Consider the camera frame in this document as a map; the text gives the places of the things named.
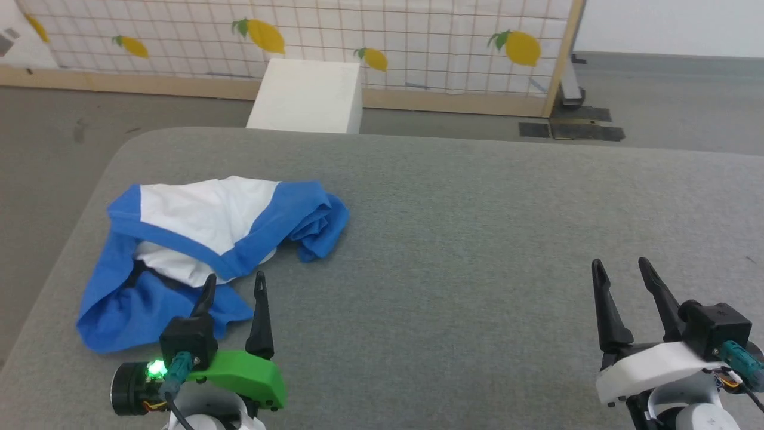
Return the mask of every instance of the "white foam block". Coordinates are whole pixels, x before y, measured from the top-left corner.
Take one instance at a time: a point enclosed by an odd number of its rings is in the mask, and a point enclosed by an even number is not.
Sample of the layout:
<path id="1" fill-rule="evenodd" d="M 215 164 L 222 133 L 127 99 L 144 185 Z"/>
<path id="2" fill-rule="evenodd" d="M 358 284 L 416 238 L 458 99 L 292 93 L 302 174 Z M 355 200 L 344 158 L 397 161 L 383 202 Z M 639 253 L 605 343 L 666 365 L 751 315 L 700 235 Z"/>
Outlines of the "white foam block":
<path id="1" fill-rule="evenodd" d="M 357 134 L 361 65 L 273 58 L 265 70 L 248 129 Z"/>

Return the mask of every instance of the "gray table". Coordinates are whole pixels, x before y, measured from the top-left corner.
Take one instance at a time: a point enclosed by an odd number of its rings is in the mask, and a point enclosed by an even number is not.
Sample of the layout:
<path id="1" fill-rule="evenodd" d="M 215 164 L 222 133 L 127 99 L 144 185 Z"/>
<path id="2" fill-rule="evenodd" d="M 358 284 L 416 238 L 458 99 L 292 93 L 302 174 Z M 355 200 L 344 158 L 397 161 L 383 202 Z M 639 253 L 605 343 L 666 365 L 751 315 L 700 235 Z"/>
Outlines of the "gray table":
<path id="1" fill-rule="evenodd" d="M 662 334 L 636 260 L 680 301 L 728 301 L 764 344 L 764 158 L 655 149 L 247 129 L 131 140 L 106 170 L 0 376 L 3 428 L 156 428 L 116 417 L 115 368 L 74 323 L 106 238 L 105 208 L 134 182 L 231 174 L 320 180 L 348 205 L 335 252 L 283 246 L 268 277 L 289 405 L 269 429 L 630 429 L 598 404 L 591 260 L 604 260 L 637 340 Z M 251 297 L 252 277 L 235 283 Z M 248 324 L 222 348 L 242 348 Z M 749 400 L 724 397 L 760 428 Z"/>

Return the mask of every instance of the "wooden baseboard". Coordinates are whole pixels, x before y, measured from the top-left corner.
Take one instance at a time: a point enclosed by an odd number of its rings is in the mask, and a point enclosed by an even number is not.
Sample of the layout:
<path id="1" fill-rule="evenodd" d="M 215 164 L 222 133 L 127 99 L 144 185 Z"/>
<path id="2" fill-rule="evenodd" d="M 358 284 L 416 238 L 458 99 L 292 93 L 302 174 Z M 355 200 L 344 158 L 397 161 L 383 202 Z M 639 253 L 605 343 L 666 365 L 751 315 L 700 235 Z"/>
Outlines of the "wooden baseboard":
<path id="1" fill-rule="evenodd" d="M 259 82 L 152 75 L 117 75 L 70 70 L 25 70 L 0 67 L 0 86 L 26 86 L 110 93 L 163 94 L 254 100 Z M 364 107 L 477 113 L 502 116 L 545 115 L 545 99 L 490 94 L 427 93 L 426 91 L 364 90 Z"/>

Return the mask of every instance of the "yellow lemon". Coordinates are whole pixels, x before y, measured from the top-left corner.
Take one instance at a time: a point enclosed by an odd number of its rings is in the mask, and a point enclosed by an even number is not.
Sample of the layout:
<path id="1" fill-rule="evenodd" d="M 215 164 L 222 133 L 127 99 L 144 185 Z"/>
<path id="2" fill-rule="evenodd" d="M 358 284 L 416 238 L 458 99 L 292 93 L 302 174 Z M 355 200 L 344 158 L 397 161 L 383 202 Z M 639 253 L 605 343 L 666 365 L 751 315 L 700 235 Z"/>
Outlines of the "yellow lemon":
<path id="1" fill-rule="evenodd" d="M 112 37 L 112 42 L 119 47 L 124 47 L 127 52 L 140 58 L 148 58 L 148 50 L 138 39 L 128 36 Z"/>
<path id="2" fill-rule="evenodd" d="M 496 49 L 504 47 L 504 52 L 515 64 L 535 67 L 541 57 L 541 45 L 535 37 L 522 31 L 507 30 L 490 37 L 488 44 L 496 41 Z"/>
<path id="3" fill-rule="evenodd" d="M 24 15 L 27 18 L 27 21 L 29 21 L 29 24 L 31 24 L 32 28 L 37 32 L 37 34 L 40 35 L 40 39 L 43 40 L 45 43 L 50 43 L 50 39 L 47 38 L 47 31 L 45 31 L 45 27 L 43 27 L 42 24 L 37 19 L 34 19 L 32 15 Z"/>
<path id="4" fill-rule="evenodd" d="M 234 30 L 244 37 L 249 33 L 249 38 L 254 44 L 267 52 L 285 54 L 284 39 L 281 37 L 281 33 L 267 22 L 244 18 L 241 21 L 231 23 L 231 31 Z"/>
<path id="5" fill-rule="evenodd" d="M 387 71 L 387 57 L 380 51 L 372 47 L 363 47 L 353 51 L 353 55 L 358 55 L 358 58 L 366 60 L 366 64 L 372 69 L 379 70 L 380 72 Z"/>

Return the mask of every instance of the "gray floor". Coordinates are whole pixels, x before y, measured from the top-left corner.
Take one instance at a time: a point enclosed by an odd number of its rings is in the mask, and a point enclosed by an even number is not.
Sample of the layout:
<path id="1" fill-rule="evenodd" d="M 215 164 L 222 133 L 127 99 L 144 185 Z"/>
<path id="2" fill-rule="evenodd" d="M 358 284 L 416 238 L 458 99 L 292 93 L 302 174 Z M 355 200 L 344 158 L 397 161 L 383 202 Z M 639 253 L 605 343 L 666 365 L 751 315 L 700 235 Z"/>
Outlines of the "gray floor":
<path id="1" fill-rule="evenodd" d="M 764 155 L 764 85 L 747 78 L 586 73 L 587 104 L 610 108 L 622 142 Z M 250 102 L 0 88 L 0 366 L 81 209 L 117 149 L 154 129 L 241 127 Z M 528 119 L 367 109 L 361 131 L 522 139 Z"/>

